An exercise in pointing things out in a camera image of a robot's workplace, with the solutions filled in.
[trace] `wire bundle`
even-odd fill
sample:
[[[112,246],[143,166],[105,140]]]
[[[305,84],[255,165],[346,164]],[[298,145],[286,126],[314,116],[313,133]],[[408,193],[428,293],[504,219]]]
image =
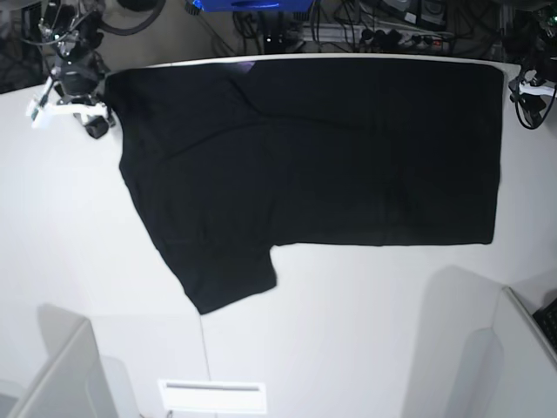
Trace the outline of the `wire bundle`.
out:
[[[253,14],[250,12],[234,11],[232,12],[232,21],[234,22],[234,29],[242,37],[244,55],[247,55],[248,40],[253,41],[259,55],[263,54]]]

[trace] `white table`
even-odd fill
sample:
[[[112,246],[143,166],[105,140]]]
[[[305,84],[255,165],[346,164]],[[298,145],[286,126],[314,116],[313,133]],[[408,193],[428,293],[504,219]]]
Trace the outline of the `white table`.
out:
[[[117,131],[95,142],[71,117],[33,131],[35,90],[0,96],[0,297],[90,316],[144,415],[164,416],[168,378],[265,382],[273,418],[442,417],[502,285],[532,309],[557,288],[555,119],[526,131],[507,100],[492,245],[275,248],[276,289],[200,320],[133,208]]]

